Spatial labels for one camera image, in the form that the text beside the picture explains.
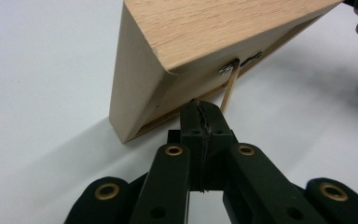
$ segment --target wood grain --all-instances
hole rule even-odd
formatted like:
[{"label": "wood grain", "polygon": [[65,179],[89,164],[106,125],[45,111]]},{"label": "wood grain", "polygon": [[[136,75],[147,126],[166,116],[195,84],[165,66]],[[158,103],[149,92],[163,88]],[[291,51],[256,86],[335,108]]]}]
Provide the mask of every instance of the wood grain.
[{"label": "wood grain", "polygon": [[260,35],[339,0],[125,0],[167,70]]}]

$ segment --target wooden box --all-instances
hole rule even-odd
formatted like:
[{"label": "wooden box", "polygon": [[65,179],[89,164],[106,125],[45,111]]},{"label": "wooden box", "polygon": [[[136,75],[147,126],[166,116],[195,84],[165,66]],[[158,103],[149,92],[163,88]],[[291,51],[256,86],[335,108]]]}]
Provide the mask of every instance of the wooden box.
[{"label": "wooden box", "polygon": [[125,0],[109,113],[119,139],[223,90],[222,67],[239,59],[244,74],[339,2]]}]

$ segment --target light wood surface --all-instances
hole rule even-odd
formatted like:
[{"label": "light wood surface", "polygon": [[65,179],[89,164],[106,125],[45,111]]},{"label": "light wood surface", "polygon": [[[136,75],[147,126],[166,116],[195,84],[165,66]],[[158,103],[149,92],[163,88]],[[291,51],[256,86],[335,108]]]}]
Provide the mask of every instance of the light wood surface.
[{"label": "light wood surface", "polygon": [[220,68],[262,52],[241,76],[339,2],[125,0],[109,114],[120,140],[147,132],[192,99],[227,85],[231,92]]},{"label": "light wood surface", "polygon": [[302,18],[339,0],[125,0],[167,70]]}]

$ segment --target metal rivet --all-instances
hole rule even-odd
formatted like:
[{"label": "metal rivet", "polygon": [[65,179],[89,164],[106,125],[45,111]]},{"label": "metal rivet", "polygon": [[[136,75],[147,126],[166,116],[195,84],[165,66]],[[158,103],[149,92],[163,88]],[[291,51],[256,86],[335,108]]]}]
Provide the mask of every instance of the metal rivet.
[{"label": "metal rivet", "polygon": [[319,187],[319,190],[325,197],[331,200],[337,202],[345,202],[348,200],[348,194],[343,189],[337,187],[334,184],[322,183]]},{"label": "metal rivet", "polygon": [[167,147],[165,153],[169,156],[179,156],[183,150],[181,147]]},{"label": "metal rivet", "polygon": [[[109,190],[109,192],[107,192],[107,193],[103,192],[104,190],[107,190],[110,188],[112,190]],[[102,184],[100,187],[98,187],[95,190],[94,196],[98,200],[105,201],[105,200],[113,199],[114,197],[116,197],[119,190],[120,190],[120,187],[117,184],[114,184],[114,183]]]},{"label": "metal rivet", "polygon": [[238,151],[240,152],[240,154],[242,154],[244,156],[253,156],[255,154],[254,149],[252,149],[251,147],[246,147],[246,146],[239,146]]},{"label": "metal rivet", "polygon": [[226,74],[228,72],[231,72],[232,69],[234,69],[234,63],[229,63],[229,64],[223,66],[222,68],[220,68],[219,74],[224,75],[224,74]]}]

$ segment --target black mechanical arm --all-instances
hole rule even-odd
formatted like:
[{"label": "black mechanical arm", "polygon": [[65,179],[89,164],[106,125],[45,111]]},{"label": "black mechanical arm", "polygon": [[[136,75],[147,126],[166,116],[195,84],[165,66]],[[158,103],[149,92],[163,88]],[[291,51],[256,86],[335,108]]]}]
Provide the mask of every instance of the black mechanical arm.
[{"label": "black mechanical arm", "polygon": [[150,171],[91,183],[65,223],[187,223],[190,191],[222,190],[231,223],[358,223],[358,194],[332,179],[292,184],[258,148],[239,143],[218,106],[190,102]]}]

